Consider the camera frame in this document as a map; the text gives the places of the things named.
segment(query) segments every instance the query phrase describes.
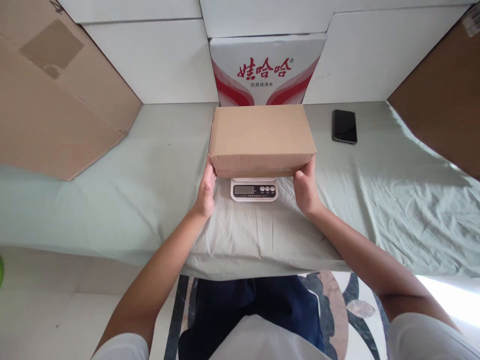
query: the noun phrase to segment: marble floor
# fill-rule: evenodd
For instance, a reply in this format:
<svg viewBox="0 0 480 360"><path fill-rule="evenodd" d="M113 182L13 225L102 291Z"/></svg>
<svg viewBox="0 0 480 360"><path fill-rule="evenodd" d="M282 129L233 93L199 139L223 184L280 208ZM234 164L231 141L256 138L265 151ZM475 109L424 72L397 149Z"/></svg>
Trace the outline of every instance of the marble floor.
<svg viewBox="0 0 480 360"><path fill-rule="evenodd" d="M321 271L299 275L317 295L325 352L332 360L386 360L389 321L376 295L355 274ZM178 357L180 335L195 319L198 279L181 275L164 360Z"/></svg>

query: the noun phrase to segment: black smartphone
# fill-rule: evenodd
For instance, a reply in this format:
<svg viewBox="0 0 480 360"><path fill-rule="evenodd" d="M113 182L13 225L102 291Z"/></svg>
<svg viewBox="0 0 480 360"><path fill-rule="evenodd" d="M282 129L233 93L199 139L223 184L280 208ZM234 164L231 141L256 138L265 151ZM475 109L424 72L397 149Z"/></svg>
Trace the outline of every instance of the black smartphone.
<svg viewBox="0 0 480 360"><path fill-rule="evenodd" d="M342 143L357 143L357 124L354 112L344 110L333 111L331 138L333 141Z"/></svg>

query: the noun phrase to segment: hand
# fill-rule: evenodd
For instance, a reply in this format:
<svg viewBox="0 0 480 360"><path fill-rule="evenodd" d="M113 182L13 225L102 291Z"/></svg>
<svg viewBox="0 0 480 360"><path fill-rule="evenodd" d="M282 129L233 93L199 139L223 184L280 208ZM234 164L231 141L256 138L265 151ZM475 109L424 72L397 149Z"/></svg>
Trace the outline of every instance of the hand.
<svg viewBox="0 0 480 360"><path fill-rule="evenodd" d="M216 180L217 174L215 173L212 162L208 158L205 164L205 170L203 171L203 177L200 181L200 187L198 188L195 204L191 208L192 213L201 215L207 219L212 216L215 210L214 189Z"/></svg>
<svg viewBox="0 0 480 360"><path fill-rule="evenodd" d="M293 177L293 188L295 190L296 204L300 211L307 218L326 209L322 204L317 192L317 183L315 181L315 158L298 170Z"/></svg>

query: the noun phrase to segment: leg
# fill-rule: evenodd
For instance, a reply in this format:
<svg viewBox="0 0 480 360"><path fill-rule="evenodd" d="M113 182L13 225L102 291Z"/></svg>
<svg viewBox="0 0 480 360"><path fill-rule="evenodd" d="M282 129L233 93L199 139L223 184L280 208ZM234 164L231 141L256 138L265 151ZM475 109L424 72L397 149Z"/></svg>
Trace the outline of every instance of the leg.
<svg viewBox="0 0 480 360"><path fill-rule="evenodd" d="M255 279L254 311L262 318L300 335L325 352L319 301L297 275Z"/></svg>
<svg viewBox="0 0 480 360"><path fill-rule="evenodd" d="M198 280L195 320L178 340L179 360L207 360L255 299L252 279Z"/></svg>

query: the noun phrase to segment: white shirt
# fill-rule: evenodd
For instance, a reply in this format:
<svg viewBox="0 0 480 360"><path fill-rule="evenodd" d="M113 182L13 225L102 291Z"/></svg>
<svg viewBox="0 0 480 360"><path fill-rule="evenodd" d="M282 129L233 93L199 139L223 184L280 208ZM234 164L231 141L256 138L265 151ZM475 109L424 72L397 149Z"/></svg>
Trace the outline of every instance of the white shirt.
<svg viewBox="0 0 480 360"><path fill-rule="evenodd" d="M430 316L404 313L390 324L388 353L392 360L480 360L480 352L447 324ZM147 342L124 333L108 340L92 360L148 360ZM245 316L210 360L330 360L303 337L258 315Z"/></svg>

